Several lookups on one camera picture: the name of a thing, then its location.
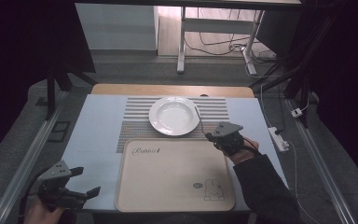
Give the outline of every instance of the power adapter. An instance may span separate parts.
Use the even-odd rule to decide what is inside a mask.
[[[292,115],[293,117],[298,118],[302,115],[302,111],[300,110],[300,108],[297,108],[295,110],[292,110]]]

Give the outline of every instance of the gray carpet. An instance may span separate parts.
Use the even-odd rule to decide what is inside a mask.
[[[110,62],[110,58],[106,57],[94,58],[97,74],[90,76],[104,83],[248,86],[256,81],[255,78],[246,75],[244,62],[238,60],[215,60],[211,63],[207,59],[186,59],[185,73],[177,75],[175,59],[134,58],[132,60],[130,57],[130,61],[127,62],[123,58],[117,60],[117,57],[113,57],[113,59],[113,62],[118,63]],[[270,64],[259,65],[257,70],[262,74],[268,70],[269,66]],[[70,91],[65,107],[57,120],[60,125],[66,125],[67,132],[50,134],[49,141],[44,145],[31,175],[61,158],[84,100],[91,91],[91,86],[83,80],[73,76],[71,79],[76,86]],[[0,198],[46,116],[46,107],[37,103],[43,101],[43,97],[46,97],[46,82],[33,85],[29,91],[27,105],[0,145]],[[283,123],[278,88],[264,92],[263,103],[269,123],[278,129],[284,127],[282,137],[296,148],[296,171],[295,152],[291,149],[286,153],[278,153],[289,189],[295,193],[297,187],[299,201],[319,223],[341,223],[284,101],[282,101]],[[324,159],[358,222],[358,169],[345,149],[319,121],[315,112],[316,106],[314,101],[309,106],[310,130],[318,147],[322,149]],[[19,204],[16,203],[7,223],[17,223],[18,207]],[[307,223],[314,223],[304,212],[302,212],[302,217]],[[92,222],[91,214],[78,215],[77,223]]]

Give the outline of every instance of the aluminum rail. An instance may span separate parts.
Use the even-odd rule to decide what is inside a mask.
[[[40,151],[48,140],[48,134],[51,132],[54,127],[54,123],[57,120],[57,117],[60,115],[63,102],[66,99],[68,92],[61,91],[57,96],[57,108],[54,113],[51,115],[49,120],[45,120],[42,126],[39,129],[36,137],[34,138],[33,143],[30,145],[27,153],[25,154],[24,159],[11,179],[10,183],[7,186],[7,189],[0,200],[0,223],[5,223],[7,217],[19,197],[21,190],[28,179],[29,174],[34,167],[36,159],[39,157]]]
[[[286,100],[286,105],[290,111],[294,110],[290,102],[287,100]],[[299,119],[296,119],[295,122],[301,134],[301,137],[303,138],[306,144],[310,157],[312,158],[313,163],[315,164],[316,170],[318,171],[319,176],[321,177],[322,182],[324,183],[324,187],[332,199],[333,205],[337,210],[337,214],[341,219],[341,222],[345,224],[355,224],[356,221],[353,215],[351,214],[351,209],[348,207],[348,204],[346,203],[345,198],[341,193],[341,190],[339,190],[336,181],[332,177],[330,170],[328,169],[324,161],[324,158],[320,153],[319,148],[316,146],[310,131],[304,128],[304,126],[302,125]]]

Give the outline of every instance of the black sleeve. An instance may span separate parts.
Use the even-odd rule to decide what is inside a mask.
[[[296,198],[283,184],[267,155],[234,166],[246,204],[264,223],[303,223]]]

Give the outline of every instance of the gray wall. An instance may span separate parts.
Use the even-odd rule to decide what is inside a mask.
[[[76,4],[76,9],[89,49],[157,49],[157,7]]]

